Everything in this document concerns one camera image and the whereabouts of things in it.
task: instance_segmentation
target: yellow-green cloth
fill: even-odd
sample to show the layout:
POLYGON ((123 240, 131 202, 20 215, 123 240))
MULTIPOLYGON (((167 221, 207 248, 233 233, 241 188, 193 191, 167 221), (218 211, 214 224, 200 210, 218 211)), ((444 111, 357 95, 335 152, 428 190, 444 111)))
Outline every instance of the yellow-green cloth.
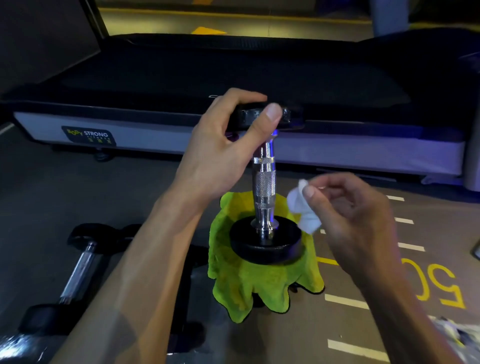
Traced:
MULTIPOLYGON (((257 293, 272 311, 284 313, 290 298, 288 286, 294 282, 312 293, 324 289, 318 270, 313 237, 302 232, 303 255, 293 263, 263 266, 241 259, 230 246, 229 232, 234 221, 254 216, 252 192, 228 192, 220 200, 221 210, 210 227, 208 276, 216 279, 215 299, 227 310, 233 322, 242 322, 252 310, 252 293, 257 293)), ((296 223, 300 215, 290 213, 287 199, 276 195, 275 215, 296 223)))

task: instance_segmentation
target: white cloth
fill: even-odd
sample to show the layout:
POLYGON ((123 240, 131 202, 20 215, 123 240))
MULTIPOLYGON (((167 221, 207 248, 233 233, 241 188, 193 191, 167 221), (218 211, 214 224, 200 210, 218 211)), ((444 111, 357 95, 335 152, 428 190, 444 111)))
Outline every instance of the white cloth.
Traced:
POLYGON ((287 205, 288 209, 294 214, 301 214, 298 227, 307 234, 313 234, 321 225, 321 221, 317 215, 308 206, 302 191, 308 184, 306 180, 299 180, 299 185, 288 193, 287 205))

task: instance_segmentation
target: person's left arm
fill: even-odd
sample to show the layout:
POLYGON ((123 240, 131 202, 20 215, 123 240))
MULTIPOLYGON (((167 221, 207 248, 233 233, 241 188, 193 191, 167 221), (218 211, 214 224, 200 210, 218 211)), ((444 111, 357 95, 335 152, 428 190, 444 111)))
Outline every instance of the person's left arm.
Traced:
POLYGON ((208 203, 241 177, 282 111, 269 105, 238 141, 225 137, 239 103, 266 101, 230 89, 195 127, 173 184, 157 200, 129 249, 52 360, 61 363, 163 363, 185 257, 208 203))

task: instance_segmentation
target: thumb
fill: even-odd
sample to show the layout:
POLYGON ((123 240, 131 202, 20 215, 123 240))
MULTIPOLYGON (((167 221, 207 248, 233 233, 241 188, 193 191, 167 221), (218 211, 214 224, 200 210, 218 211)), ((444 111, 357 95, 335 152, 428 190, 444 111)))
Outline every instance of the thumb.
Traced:
POLYGON ((343 217, 335 211, 328 198, 316 187, 306 185, 302 190, 308 206, 319 217, 325 230, 333 231, 335 227, 343 225, 343 217))
POLYGON ((248 151, 250 158, 258 146, 272 135, 281 117, 280 105, 269 104, 251 124, 245 135, 236 142, 239 148, 248 151))

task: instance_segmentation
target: white floor marking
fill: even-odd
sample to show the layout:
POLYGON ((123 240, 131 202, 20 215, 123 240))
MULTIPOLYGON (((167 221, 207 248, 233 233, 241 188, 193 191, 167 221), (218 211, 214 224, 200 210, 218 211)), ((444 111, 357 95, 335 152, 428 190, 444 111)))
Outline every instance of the white floor marking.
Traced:
POLYGON ((11 122, 7 124, 7 126, 5 126, 4 128, 0 129, 0 135, 2 135, 3 133, 6 133, 7 131, 9 131, 11 128, 13 128, 15 125, 13 125, 11 122))
POLYGON ((327 293, 325 293, 324 296, 325 296, 325 301, 328 301, 328 302, 341 303, 341 304, 346 304, 348 306, 364 308, 366 310, 369 310, 369 307, 368 307, 367 303, 364 302, 364 301, 353 300, 351 298, 345 298, 345 297, 333 296, 333 295, 327 294, 327 293))
POLYGON ((389 200, 405 201, 403 197, 389 196, 389 195, 387 195, 387 197, 389 200))
POLYGON ((406 224, 413 224, 413 220, 410 220, 408 218, 395 218, 396 222, 404 222, 406 224))
POLYGON ((412 245, 412 244, 405 244, 405 243, 398 243, 400 248, 411 249, 411 250, 418 250, 419 252, 424 252, 425 248, 420 245, 412 245))
POLYGON ((339 350, 341 352, 348 352, 350 354, 365 356, 367 358, 380 360, 382 362, 389 363, 388 355, 385 352, 380 352, 378 350, 362 348, 361 346, 355 346, 350 344, 345 344, 344 342, 334 341, 327 339, 328 348, 333 350, 339 350))

